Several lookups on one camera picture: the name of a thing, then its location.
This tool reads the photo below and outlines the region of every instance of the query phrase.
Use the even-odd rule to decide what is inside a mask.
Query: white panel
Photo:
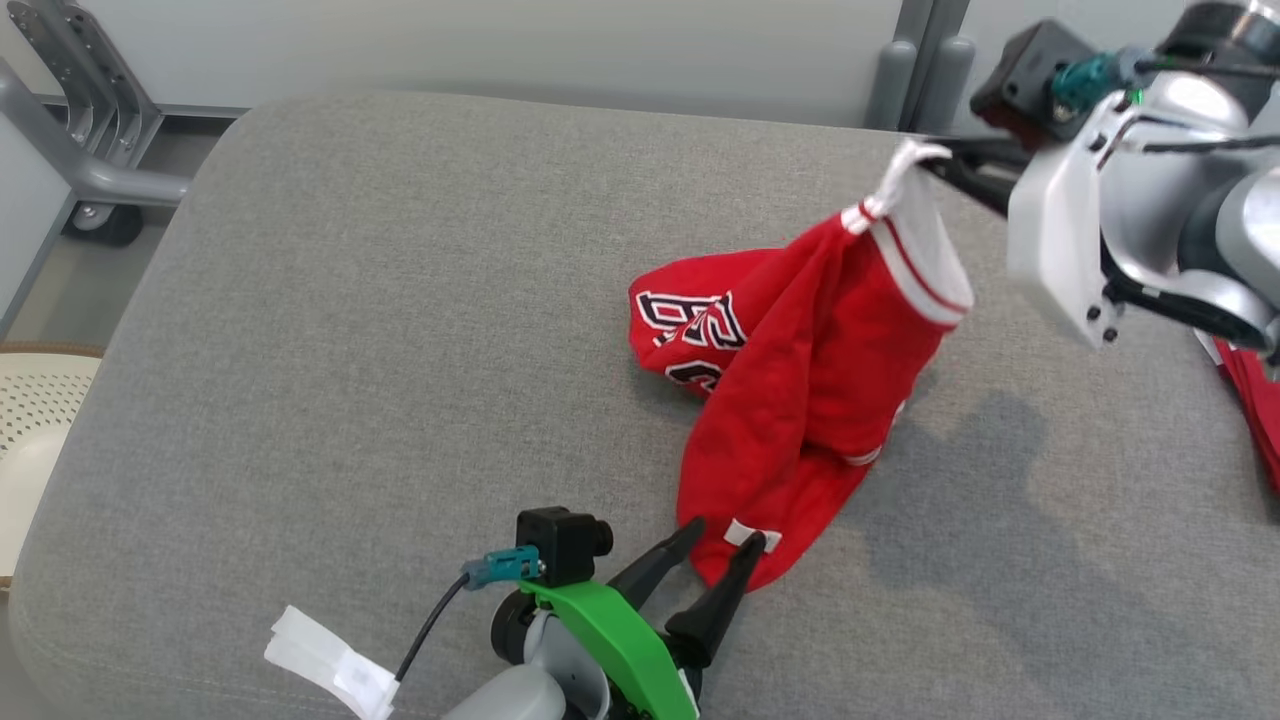
[[[0,115],[0,318],[63,210],[70,187]]]
[[[1000,60],[1010,37],[1043,18],[1056,18],[1082,40],[1098,50],[1117,50],[1125,45],[1152,47],[1164,40],[1189,0],[970,0],[960,35],[978,46],[969,73],[969,85],[960,96],[952,131],[956,135],[991,132],[969,111],[969,96],[982,85]]]
[[[84,0],[163,105],[334,86],[861,122],[899,3]]]
[[[9,22],[8,15],[0,15],[0,58],[4,58],[18,77],[36,95],[63,96],[63,88],[54,79],[27,38]]]

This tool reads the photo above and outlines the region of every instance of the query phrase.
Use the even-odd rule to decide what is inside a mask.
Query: gray floor
[[[195,174],[228,124],[169,118],[141,167]],[[59,237],[4,340],[106,346],[172,217],[172,210],[145,210],[142,234],[125,247]],[[8,596],[0,594],[0,717],[67,720],[32,687],[18,664],[9,641],[8,611]]]

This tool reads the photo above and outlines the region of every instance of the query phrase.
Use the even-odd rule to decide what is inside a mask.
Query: black cable
[[[1134,63],[1134,69],[1139,73],[1179,70],[1196,73],[1198,76],[1228,76],[1252,77],[1261,79],[1280,79],[1280,67],[1275,65],[1228,65],[1204,64],[1194,60],[1180,60],[1178,58],[1162,58],[1160,60],[1139,60]]]
[[[1280,145],[1280,135],[1256,135],[1235,140],[1208,142],[1152,142],[1142,146],[1143,152],[1212,152],[1215,150],[1261,150]]]
[[[396,682],[401,683],[404,680],[404,673],[408,673],[408,666],[413,664],[413,659],[417,657],[417,651],[422,650],[422,641],[426,639],[426,634],[431,632],[431,625],[440,618],[440,612],[444,612],[444,606],[453,600],[453,596],[458,594],[458,591],[466,587],[471,582],[470,573],[462,573],[462,577],[449,585],[449,589],[444,592],[444,597],[440,602],[435,603],[435,609],[431,614],[426,616],[426,623],[422,623],[422,629],[417,632],[417,637],[413,638],[413,646],[408,648],[408,655],[401,661],[401,669],[396,671]]]

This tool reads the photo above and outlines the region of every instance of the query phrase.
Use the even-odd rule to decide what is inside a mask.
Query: green plastic part
[[[636,708],[654,720],[698,717],[667,646],[618,591],[594,580],[559,588],[521,580],[520,589],[552,607]]]

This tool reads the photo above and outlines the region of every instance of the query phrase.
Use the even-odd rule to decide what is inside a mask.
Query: white tape
[[[773,548],[778,547],[778,543],[782,542],[782,533],[777,530],[756,530],[739,523],[736,518],[728,524],[728,529],[724,530],[724,542],[742,544],[755,533],[764,533],[764,552],[773,552]]]
[[[387,720],[399,683],[396,675],[351,650],[342,638],[292,605],[271,626],[262,657],[329,691],[361,720]]]

